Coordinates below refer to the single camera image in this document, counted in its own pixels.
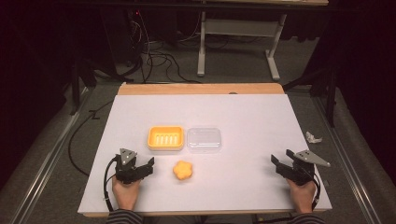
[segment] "human hand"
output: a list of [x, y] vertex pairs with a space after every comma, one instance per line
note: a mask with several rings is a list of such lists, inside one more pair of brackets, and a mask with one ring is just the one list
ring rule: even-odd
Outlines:
[[290, 186], [290, 197], [293, 200], [297, 213], [312, 213], [312, 201], [317, 187], [313, 181], [298, 186], [293, 181], [286, 178]]
[[125, 185], [115, 176], [112, 177], [113, 193], [116, 197], [119, 209], [134, 211], [134, 205], [139, 194], [139, 185], [141, 180]]

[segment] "transparent box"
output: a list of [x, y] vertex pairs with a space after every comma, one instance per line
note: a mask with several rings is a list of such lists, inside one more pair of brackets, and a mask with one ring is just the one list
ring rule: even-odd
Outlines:
[[187, 132], [187, 146], [192, 153], [216, 153], [221, 148], [221, 134], [217, 128], [191, 128]]

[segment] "sleeve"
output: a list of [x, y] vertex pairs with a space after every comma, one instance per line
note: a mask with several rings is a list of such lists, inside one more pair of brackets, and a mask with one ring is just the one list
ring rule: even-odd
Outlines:
[[143, 218], [133, 211], [116, 210], [110, 212], [106, 224], [142, 224]]
[[324, 224], [324, 223], [325, 222], [323, 219], [313, 215], [312, 213], [301, 214], [288, 222], [288, 224]]

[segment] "white tabletop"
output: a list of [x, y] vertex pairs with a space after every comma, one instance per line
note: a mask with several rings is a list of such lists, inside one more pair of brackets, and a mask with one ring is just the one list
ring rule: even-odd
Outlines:
[[[190, 128], [218, 128], [221, 149], [196, 154], [185, 144], [180, 151], [151, 151], [147, 146], [149, 128], [162, 125], [181, 126], [185, 134]], [[289, 186], [276, 173], [271, 154], [286, 163], [291, 162], [286, 149], [308, 149], [286, 94], [118, 95], [79, 213], [95, 216], [108, 212], [103, 178], [107, 164], [122, 147], [137, 151], [136, 165], [155, 158], [154, 174], [141, 182], [135, 208], [147, 216], [292, 210]], [[193, 165], [188, 180], [180, 181], [172, 172], [180, 160]], [[108, 175], [113, 174], [114, 165]], [[107, 190], [117, 208], [110, 183]], [[331, 208], [322, 188], [317, 209]]]

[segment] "orange tray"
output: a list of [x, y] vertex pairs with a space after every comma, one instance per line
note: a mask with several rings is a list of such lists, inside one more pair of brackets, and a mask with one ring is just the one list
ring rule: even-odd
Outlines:
[[181, 150], [184, 140], [179, 126], [154, 126], [149, 130], [148, 148], [151, 150]]

